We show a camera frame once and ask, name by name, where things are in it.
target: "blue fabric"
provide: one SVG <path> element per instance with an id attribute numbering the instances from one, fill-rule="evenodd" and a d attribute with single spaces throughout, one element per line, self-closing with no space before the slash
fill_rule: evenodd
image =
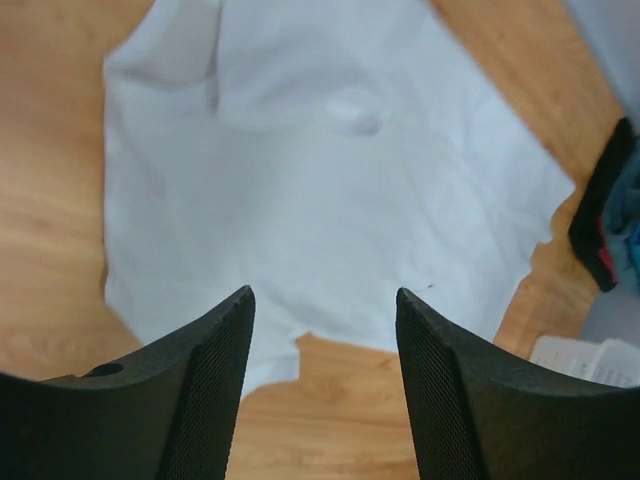
<path id="1" fill-rule="evenodd" d="M 636 147 L 605 202 L 602 223 L 618 284 L 640 295 L 633 260 L 632 234 L 640 219 L 640 148 Z"/>
<path id="2" fill-rule="evenodd" d="M 636 278 L 640 285 L 640 221 L 636 222 L 631 237 L 628 241 L 629 251 L 631 252 L 631 260 L 636 270 Z"/>

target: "white t-shirt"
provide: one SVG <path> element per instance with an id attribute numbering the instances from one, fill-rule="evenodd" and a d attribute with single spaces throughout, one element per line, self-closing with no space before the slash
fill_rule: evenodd
<path id="1" fill-rule="evenodd" d="M 108 304 L 145 343 L 242 285 L 244 394 L 408 287 L 491 340 L 573 185 L 420 0 L 156 0 L 105 62 Z"/>

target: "wooden floor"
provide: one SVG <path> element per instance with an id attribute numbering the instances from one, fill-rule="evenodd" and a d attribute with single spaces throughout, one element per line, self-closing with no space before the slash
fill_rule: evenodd
<path id="1" fill-rule="evenodd" d="M 100 68 L 150 2 L 0 1 L 2 370 L 84 373 L 137 347 L 101 298 Z M 622 113 L 560 0 L 433 3 L 579 186 L 496 339 L 526 356 L 540 333 L 576 335 L 588 310 L 595 286 L 565 232 Z M 243 403 L 228 477 L 416 479 L 397 357 L 300 347 L 298 382 Z"/>

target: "black plastic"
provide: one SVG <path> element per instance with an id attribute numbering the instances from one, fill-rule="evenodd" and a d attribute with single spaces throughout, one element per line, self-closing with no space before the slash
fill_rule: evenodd
<path id="1" fill-rule="evenodd" d="M 224 479 L 254 312 L 244 287 L 84 377 L 0 375 L 0 478 Z"/>
<path id="2" fill-rule="evenodd" d="M 640 389 L 522 360 L 407 290 L 396 334 L 421 479 L 640 478 Z"/>

